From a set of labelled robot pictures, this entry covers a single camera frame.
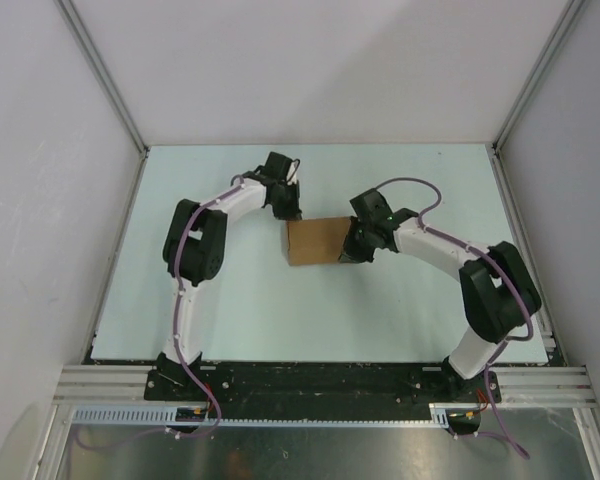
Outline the brown cardboard box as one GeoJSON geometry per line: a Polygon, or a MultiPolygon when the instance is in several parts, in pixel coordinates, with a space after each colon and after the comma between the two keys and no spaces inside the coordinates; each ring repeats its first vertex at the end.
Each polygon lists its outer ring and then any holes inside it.
{"type": "Polygon", "coordinates": [[[287,221],[288,263],[294,267],[337,264],[350,226],[349,217],[287,221]]]}

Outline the aluminium corner post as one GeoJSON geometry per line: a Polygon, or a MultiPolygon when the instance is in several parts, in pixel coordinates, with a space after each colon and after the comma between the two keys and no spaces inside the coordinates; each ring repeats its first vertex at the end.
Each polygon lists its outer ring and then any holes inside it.
{"type": "Polygon", "coordinates": [[[554,62],[557,60],[561,50],[566,45],[567,40],[589,4],[590,1],[587,0],[570,0],[566,2],[538,58],[525,79],[522,89],[492,142],[492,147],[495,151],[500,151],[506,145],[516,126],[522,120],[534,96],[541,87],[545,77],[549,74],[554,62]]]}
{"type": "Polygon", "coordinates": [[[93,37],[84,22],[75,3],[70,0],[54,0],[63,21],[74,38],[78,49],[83,55],[103,95],[109,103],[114,115],[119,120],[123,130],[131,140],[137,152],[144,156],[148,146],[132,118],[130,110],[118,88],[109,68],[104,61],[93,37]]]}

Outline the right aluminium corner post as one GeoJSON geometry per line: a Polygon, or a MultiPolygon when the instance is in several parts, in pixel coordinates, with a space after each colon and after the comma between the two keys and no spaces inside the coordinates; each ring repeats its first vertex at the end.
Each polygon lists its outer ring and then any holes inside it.
{"type": "Polygon", "coordinates": [[[554,62],[557,60],[561,50],[566,45],[567,40],[589,4],[590,1],[587,0],[570,0],[566,2],[538,58],[525,79],[522,89],[492,142],[492,147],[495,151],[500,151],[506,145],[516,126],[522,120],[534,96],[541,87],[545,77],[549,74],[554,62]]]}

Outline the aluminium frame rail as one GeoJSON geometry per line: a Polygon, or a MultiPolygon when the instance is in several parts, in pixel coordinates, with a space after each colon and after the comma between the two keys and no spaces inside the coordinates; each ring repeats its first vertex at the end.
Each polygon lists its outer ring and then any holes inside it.
{"type": "Polygon", "coordinates": [[[257,395],[291,399],[343,394],[387,396],[415,404],[468,404],[482,394],[507,405],[581,407],[595,404],[583,367],[494,367],[472,380],[450,380],[434,365],[345,363],[206,364],[189,377],[149,366],[70,366],[54,393],[58,402],[190,402],[213,393],[221,404],[257,395]]]}

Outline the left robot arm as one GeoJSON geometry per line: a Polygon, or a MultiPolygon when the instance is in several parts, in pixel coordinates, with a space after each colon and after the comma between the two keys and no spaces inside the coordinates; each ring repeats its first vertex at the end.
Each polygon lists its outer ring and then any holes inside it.
{"type": "Polygon", "coordinates": [[[183,199],[176,205],[162,250],[174,282],[174,307],[169,337],[155,369],[177,398],[190,399],[201,387],[201,376],[192,369],[205,344],[194,331],[197,304],[221,270],[229,227],[267,206],[277,220],[299,220],[300,164],[271,152],[264,164],[232,177],[229,188],[215,197],[203,202],[183,199]]]}

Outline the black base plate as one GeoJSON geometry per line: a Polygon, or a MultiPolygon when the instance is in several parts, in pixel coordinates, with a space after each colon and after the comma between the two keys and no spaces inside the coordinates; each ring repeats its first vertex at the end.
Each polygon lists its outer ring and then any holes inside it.
{"type": "Polygon", "coordinates": [[[144,398],[150,401],[206,400],[228,403],[247,394],[396,394],[418,402],[472,401],[477,393],[500,397],[495,373],[461,378],[448,363],[202,361],[178,386],[149,370],[144,398]]]}

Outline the left aluminium corner post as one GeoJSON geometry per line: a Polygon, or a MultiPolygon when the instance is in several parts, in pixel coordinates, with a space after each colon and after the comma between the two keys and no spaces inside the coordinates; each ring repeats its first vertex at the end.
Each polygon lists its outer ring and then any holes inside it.
{"type": "Polygon", "coordinates": [[[144,156],[148,146],[132,118],[130,110],[118,88],[109,68],[104,61],[93,37],[84,22],[75,3],[70,0],[54,0],[63,21],[74,38],[78,49],[83,55],[103,95],[109,103],[114,115],[119,120],[123,130],[131,140],[137,152],[144,156]]]}

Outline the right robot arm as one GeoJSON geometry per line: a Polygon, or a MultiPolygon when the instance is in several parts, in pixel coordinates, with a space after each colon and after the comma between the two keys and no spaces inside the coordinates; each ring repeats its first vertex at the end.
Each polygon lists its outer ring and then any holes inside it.
{"type": "Polygon", "coordinates": [[[515,245],[483,246],[456,238],[424,222],[427,210],[394,211],[377,188],[354,197],[354,215],[339,261],[374,261],[378,250],[418,259],[447,274],[460,286],[466,330],[440,364],[434,387],[453,401],[477,389],[477,378],[512,342],[535,336],[533,315],[542,301],[515,245]]]}

